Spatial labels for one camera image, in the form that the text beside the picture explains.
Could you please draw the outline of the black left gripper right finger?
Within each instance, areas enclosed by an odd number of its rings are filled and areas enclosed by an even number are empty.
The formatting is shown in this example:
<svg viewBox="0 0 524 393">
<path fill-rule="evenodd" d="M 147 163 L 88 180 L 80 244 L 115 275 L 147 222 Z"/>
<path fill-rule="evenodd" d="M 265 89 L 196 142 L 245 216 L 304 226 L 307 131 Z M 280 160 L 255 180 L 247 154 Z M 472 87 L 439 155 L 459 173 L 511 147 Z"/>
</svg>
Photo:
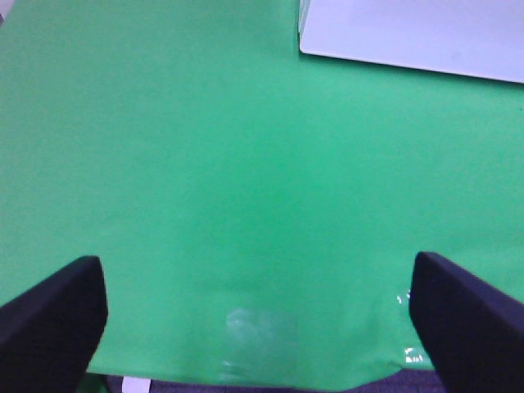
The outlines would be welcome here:
<svg viewBox="0 0 524 393">
<path fill-rule="evenodd" d="M 448 392 L 523 390 L 523 304 L 435 252 L 417 253 L 409 317 Z"/>
</svg>

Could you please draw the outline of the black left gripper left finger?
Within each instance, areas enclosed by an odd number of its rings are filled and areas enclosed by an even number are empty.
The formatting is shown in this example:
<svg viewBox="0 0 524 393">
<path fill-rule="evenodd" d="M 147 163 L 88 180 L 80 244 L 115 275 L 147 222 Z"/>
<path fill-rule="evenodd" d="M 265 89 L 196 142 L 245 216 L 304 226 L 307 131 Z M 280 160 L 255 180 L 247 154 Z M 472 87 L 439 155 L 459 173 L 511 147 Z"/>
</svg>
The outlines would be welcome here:
<svg viewBox="0 0 524 393">
<path fill-rule="evenodd" d="M 1 390 L 74 392 L 108 319 L 101 260 L 72 261 L 1 307 Z"/>
</svg>

